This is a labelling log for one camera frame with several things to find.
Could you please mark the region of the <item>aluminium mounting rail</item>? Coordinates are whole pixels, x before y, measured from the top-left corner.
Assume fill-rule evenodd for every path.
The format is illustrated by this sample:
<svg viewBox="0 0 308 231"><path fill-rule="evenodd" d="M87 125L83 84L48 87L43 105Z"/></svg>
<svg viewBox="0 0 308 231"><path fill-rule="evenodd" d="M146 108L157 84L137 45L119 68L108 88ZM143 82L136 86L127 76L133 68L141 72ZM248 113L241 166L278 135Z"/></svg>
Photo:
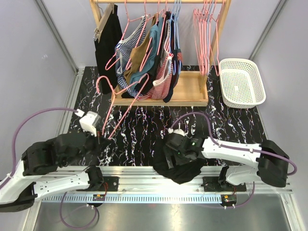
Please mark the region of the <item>aluminium mounting rail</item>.
<svg viewBox="0 0 308 231"><path fill-rule="evenodd" d="M203 167L201 173L188 183L177 184L152 167L102 167L108 189L97 192L67 190L48 196L46 202L72 203L151 203L151 204L218 204L228 191L218 191L213 181L220 166Z"/></svg>

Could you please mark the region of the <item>black marble pattern mat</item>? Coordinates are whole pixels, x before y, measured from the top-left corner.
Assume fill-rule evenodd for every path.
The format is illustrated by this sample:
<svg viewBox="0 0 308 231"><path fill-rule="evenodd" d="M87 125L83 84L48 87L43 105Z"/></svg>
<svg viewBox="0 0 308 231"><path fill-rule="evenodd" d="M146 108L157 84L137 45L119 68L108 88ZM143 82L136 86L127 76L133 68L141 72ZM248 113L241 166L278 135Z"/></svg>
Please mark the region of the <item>black marble pattern mat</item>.
<svg viewBox="0 0 308 231"><path fill-rule="evenodd" d="M99 95L95 89L98 78L95 66L84 69L75 103L76 109L97 112L104 124L110 107L110 95ZM222 100L220 79L211 71L207 80L209 103L198 106L134 106L112 137L112 143L100 156L88 154L74 162L75 166L151 166L154 144L163 138L170 126L181 128L192 137L206 132L206 118L213 137L240 143L261 143L266 135L256 108L228 108ZM106 125L110 135L124 115L126 107L114 106Z"/></svg>

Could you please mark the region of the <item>black tank top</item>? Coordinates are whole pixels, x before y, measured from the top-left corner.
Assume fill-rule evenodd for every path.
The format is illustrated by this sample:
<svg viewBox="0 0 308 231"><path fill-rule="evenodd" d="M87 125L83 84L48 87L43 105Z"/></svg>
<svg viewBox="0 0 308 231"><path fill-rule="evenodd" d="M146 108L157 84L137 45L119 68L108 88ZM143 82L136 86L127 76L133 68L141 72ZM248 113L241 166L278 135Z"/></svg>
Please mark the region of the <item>black tank top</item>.
<svg viewBox="0 0 308 231"><path fill-rule="evenodd" d="M198 158L184 165L175 165L173 168L169 168L167 154L176 154L176 151L168 148L163 139L157 139L154 145L153 168L159 175L171 179L177 184L193 180L201 173L201 168L206 163L204 159Z"/></svg>

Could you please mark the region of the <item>black skirt on rack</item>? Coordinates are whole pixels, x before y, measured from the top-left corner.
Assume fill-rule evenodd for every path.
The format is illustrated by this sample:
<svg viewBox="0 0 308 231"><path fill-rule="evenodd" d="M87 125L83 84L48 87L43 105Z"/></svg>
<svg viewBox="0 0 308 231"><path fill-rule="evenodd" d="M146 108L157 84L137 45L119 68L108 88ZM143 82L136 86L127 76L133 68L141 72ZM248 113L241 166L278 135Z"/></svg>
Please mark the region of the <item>black skirt on rack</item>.
<svg viewBox="0 0 308 231"><path fill-rule="evenodd" d="M100 92L108 94L112 92L108 82L113 88L117 86L116 68L113 65L109 70L105 69L108 62L115 61L115 47L122 37L122 29L117 15L118 6L114 6L114 10L110 12L106 24L102 30L99 31L100 38L94 41L95 57L100 76L106 76L108 79L102 78L99 82Z"/></svg>

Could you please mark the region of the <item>bundle of empty pink hangers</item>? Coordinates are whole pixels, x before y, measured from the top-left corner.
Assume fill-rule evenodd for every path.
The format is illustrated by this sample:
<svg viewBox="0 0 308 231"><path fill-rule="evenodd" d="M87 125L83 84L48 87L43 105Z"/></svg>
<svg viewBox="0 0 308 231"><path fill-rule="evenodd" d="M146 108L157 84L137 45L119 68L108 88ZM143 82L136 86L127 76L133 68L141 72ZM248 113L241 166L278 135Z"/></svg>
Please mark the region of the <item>bundle of empty pink hangers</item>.
<svg viewBox="0 0 308 231"><path fill-rule="evenodd" d="M205 0L201 9L193 10L194 42L200 74L210 73L213 64L219 64L218 20L214 13L218 2Z"/></svg>

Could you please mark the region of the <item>maroon tank top grey trim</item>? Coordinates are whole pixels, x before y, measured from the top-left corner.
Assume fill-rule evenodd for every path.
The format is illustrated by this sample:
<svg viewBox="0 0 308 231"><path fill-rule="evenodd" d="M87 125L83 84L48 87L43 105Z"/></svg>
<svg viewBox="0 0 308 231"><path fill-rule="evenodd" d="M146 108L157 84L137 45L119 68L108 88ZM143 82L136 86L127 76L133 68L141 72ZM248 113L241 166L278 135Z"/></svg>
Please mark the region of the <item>maroon tank top grey trim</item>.
<svg viewBox="0 0 308 231"><path fill-rule="evenodd" d="M181 51L178 51L177 52L177 61L178 62L183 62L183 57L182 57L182 52Z"/></svg>

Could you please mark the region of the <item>pink wire hanger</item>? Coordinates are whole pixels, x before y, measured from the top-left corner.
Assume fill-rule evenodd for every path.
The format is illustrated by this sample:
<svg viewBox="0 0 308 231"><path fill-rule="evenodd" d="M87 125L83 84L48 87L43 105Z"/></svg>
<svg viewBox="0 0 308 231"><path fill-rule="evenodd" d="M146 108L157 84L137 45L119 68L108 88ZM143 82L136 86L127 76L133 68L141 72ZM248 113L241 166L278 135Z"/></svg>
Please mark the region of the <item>pink wire hanger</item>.
<svg viewBox="0 0 308 231"><path fill-rule="evenodd" d="M113 131L110 133L110 135L108 137L106 137L108 140L111 140L111 138L113 137L113 135L115 134L116 130L119 128L120 124L122 123L122 121L124 120L124 118L127 116L128 112L131 110L132 106L134 105L134 103L139 99L139 95L141 94L141 92L143 91L146 83L149 81L149 75L146 73L144 74L139 81L135 81L133 83L131 83L130 85L127 85L126 88L123 88L122 90L120 91L116 91L109 78L107 76L99 76L96 80L96 92L98 94L101 93L100 91L100 87L99 87L99 83L102 79L105 79L107 81L107 84L108 86L110 87L111 91L112 91L112 97L111 97L111 104L110 104L110 107L109 107L109 110L107 112L107 116L105 118L105 121L104 121L104 124L103 124L103 127L102 127L102 134L105 133L105 128L106 128L106 125L107 125L107 122L109 120L109 117L111 115L111 110L113 109L114 106L126 106L126 111L124 113L124 115L121 117L121 119L119 120L119 122L116 124L116 126L114 127ZM137 95L133 98L133 99L124 99L124 102L121 103L119 100L119 98L117 98L117 95L120 95L122 94L123 92L127 91L128 89L130 89L132 86L136 85L136 84L139 84L141 83L141 81L145 79L145 82L144 84L142 85L142 87L140 88L140 90L138 91Z"/></svg>

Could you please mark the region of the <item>blue white striped tank top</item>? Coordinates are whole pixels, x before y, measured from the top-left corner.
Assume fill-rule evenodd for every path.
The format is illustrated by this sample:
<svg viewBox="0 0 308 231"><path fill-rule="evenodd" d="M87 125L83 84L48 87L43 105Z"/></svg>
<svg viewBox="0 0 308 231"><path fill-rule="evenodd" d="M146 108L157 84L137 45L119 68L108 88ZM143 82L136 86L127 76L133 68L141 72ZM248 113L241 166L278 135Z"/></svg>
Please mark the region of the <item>blue white striped tank top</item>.
<svg viewBox="0 0 308 231"><path fill-rule="evenodd" d="M128 84L124 77L124 72L127 70L126 66L130 59L130 54L132 52L132 49L140 46L145 39L146 21L147 21L147 16L142 16L140 24L137 26L134 32L128 38L119 41L118 44L116 45L115 74L121 90L126 89L128 87Z"/></svg>

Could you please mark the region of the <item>brown tank top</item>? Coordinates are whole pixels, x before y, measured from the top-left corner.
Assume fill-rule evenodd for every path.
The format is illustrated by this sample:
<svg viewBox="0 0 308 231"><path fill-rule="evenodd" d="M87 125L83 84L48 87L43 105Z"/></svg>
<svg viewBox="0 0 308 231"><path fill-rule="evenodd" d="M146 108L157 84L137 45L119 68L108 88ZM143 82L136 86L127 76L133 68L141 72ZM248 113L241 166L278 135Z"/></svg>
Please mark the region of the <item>brown tank top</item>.
<svg viewBox="0 0 308 231"><path fill-rule="evenodd" d="M144 58L150 38L150 31L146 34L140 46L133 48L130 53L130 68L124 72L126 83L130 84L130 78L134 73L139 72L141 62Z"/></svg>

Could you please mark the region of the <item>white perforated plastic basket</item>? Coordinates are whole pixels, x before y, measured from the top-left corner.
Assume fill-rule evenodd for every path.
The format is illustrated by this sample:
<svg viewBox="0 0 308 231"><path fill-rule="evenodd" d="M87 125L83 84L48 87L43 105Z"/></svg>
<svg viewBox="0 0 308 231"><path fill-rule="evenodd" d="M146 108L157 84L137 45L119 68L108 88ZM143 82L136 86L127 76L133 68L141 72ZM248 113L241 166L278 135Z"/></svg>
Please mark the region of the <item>white perforated plastic basket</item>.
<svg viewBox="0 0 308 231"><path fill-rule="evenodd" d="M227 58L219 63L223 102L230 108L249 109L266 100L263 81L256 63Z"/></svg>

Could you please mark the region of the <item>pink hanger brown top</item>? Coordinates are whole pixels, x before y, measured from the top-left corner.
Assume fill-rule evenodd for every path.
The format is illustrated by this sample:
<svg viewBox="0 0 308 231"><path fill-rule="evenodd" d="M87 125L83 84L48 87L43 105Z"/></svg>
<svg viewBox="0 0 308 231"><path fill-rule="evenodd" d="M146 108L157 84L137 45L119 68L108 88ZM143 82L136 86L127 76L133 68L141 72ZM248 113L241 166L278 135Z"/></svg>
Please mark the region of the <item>pink hanger brown top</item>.
<svg viewBox="0 0 308 231"><path fill-rule="evenodd" d="M139 72L142 59L146 54L146 47L150 43L150 31L157 22L157 13L151 16L146 11L147 0L144 1L144 16L135 31L130 35L128 45L129 59L126 64L125 74L132 75Z"/></svg>

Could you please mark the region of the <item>red white striped tank top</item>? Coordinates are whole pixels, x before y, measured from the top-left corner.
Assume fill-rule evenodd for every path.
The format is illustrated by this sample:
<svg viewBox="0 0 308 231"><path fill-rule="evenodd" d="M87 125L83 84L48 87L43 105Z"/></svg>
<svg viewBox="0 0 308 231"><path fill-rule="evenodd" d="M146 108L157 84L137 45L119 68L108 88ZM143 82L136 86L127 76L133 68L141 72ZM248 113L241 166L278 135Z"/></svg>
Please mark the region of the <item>red white striped tank top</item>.
<svg viewBox="0 0 308 231"><path fill-rule="evenodd" d="M173 54L171 53L170 47L170 26L169 19L166 19L163 25L163 36L159 40L159 55L158 55L158 67L155 69L156 74L147 83L151 83L152 87L147 93L141 93L138 100L143 101L147 99L163 100L167 102L166 97L169 93L169 87L172 80L171 62Z"/></svg>

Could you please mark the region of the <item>wooden clothes rack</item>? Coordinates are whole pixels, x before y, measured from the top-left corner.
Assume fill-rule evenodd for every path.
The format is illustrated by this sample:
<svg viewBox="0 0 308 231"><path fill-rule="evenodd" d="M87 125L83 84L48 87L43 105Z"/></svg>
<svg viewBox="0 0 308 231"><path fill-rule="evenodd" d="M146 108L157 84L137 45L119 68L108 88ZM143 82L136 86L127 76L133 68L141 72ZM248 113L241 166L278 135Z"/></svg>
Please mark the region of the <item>wooden clothes rack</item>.
<svg viewBox="0 0 308 231"><path fill-rule="evenodd" d="M98 25L107 5L109 3L123 3L123 0L91 0L90 6L93 12L93 16ZM221 4L218 20L218 39L220 39L221 32L224 27L224 23L227 18L229 7L231 4L230 0L218 0L218 4ZM182 71L179 77L178 84L175 86L174 94L167 103L168 106L207 106L208 104L208 93L207 93L207 82L208 75L201 75L197 71ZM120 102L124 102L124 98L117 95ZM162 106L164 103L162 100L137 100L134 106Z"/></svg>

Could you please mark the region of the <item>pink hanger striped top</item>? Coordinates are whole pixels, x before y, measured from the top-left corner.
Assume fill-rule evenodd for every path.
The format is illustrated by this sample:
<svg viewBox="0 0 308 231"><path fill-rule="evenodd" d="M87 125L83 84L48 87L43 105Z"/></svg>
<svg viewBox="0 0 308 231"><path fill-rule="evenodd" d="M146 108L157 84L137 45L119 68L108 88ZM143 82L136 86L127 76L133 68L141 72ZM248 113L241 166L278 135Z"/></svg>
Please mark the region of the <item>pink hanger striped top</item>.
<svg viewBox="0 0 308 231"><path fill-rule="evenodd" d="M128 2L127 0L124 1L125 10L126 10L126 16L127 16L127 25L125 27L124 32L122 33L122 37L121 37L120 41L115 46L115 53L114 53L114 55L110 58L110 60L105 65L105 70L111 69L117 63L117 61L120 60L120 54L119 54L120 47L122 47L123 44L128 43L132 38L134 38L135 35L139 32L141 26L144 26L144 20L146 19L146 10L145 10L145 15L142 15L139 18L131 20L130 17L129 17L128 9L127 9L127 2ZM137 28L134 30L134 32L132 32L132 34L129 37L124 38L129 24L131 22L135 22L135 21L139 21L139 25L137 26Z"/></svg>

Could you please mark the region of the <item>light blue wire hanger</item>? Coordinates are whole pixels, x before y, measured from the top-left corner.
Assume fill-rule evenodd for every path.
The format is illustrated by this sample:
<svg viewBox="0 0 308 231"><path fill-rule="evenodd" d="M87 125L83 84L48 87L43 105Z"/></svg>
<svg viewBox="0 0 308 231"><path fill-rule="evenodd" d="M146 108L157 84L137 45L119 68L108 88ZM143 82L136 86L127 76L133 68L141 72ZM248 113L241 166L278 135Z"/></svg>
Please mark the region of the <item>light blue wire hanger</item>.
<svg viewBox="0 0 308 231"><path fill-rule="evenodd" d="M169 25L170 25L170 39L173 36L173 46L170 41L170 51L172 53L173 50L180 49L180 40L179 40L179 16L181 9L181 0L175 0L173 9L170 15Z"/></svg>

